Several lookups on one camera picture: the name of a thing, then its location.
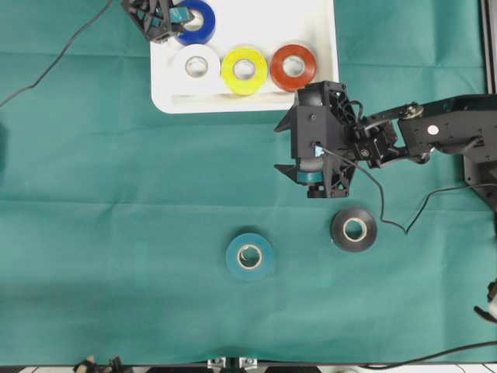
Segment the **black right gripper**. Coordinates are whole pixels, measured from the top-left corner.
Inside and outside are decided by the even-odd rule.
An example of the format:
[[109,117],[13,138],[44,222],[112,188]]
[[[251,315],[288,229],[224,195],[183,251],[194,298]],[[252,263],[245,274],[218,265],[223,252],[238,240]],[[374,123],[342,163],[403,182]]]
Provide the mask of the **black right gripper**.
[[[317,172],[304,172],[296,164],[276,164],[274,168],[294,183],[301,181],[308,189],[309,198],[348,197],[356,171],[352,165],[354,162],[352,127],[356,123],[357,115],[347,95],[345,84],[323,81],[308,85],[313,84],[322,84],[325,87],[325,98],[329,99],[331,111],[326,125],[327,144],[319,144],[316,147],[316,155],[319,155],[318,159],[323,161],[322,169]],[[296,125],[297,108],[290,108],[273,131],[275,133],[293,131]]]

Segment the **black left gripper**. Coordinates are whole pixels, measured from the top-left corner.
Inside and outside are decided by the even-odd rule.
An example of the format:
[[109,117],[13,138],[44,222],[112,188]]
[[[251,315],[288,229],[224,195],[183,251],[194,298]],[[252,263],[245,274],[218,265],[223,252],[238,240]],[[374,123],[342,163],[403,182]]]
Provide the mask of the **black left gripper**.
[[151,43],[159,44],[177,36],[194,20],[188,7],[175,7],[173,1],[123,0],[120,4],[146,41]]

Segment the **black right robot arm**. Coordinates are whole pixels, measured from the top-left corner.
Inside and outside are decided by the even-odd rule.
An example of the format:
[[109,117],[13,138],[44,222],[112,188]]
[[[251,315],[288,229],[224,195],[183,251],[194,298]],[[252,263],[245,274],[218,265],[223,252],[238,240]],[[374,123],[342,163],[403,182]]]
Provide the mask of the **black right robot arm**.
[[355,170],[400,160],[429,161],[433,151],[460,155],[464,181],[496,205],[496,97],[455,96],[409,103],[368,117],[338,82],[299,89],[277,132],[290,132],[292,165],[275,168],[306,186],[310,198],[347,197]]

